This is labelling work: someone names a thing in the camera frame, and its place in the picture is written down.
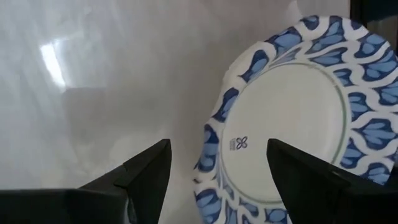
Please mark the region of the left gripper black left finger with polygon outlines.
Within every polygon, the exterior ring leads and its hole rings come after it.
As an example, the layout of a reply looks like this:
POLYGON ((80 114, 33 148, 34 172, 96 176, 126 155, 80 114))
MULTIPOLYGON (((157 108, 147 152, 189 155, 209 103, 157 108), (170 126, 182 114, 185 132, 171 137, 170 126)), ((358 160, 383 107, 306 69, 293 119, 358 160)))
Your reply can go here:
POLYGON ((162 139, 77 189, 0 190, 0 224, 158 224, 171 161, 162 139))

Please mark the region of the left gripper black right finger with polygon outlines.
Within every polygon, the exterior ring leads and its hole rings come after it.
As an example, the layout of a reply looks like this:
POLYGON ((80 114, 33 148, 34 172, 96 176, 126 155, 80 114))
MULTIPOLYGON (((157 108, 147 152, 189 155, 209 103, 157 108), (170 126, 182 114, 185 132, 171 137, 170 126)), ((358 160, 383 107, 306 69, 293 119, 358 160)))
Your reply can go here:
POLYGON ((398 224, 398 186, 385 187, 278 139, 267 160, 293 224, 398 224))

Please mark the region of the blue patterned white plate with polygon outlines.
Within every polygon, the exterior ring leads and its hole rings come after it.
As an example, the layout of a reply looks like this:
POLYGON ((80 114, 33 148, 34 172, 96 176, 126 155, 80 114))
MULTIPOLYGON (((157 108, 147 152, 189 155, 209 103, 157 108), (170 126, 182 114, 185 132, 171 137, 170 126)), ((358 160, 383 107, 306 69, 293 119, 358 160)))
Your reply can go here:
POLYGON ((398 152, 398 58, 339 16, 308 16, 230 66, 195 166, 204 224, 291 224, 266 157, 280 139, 385 184, 398 152))

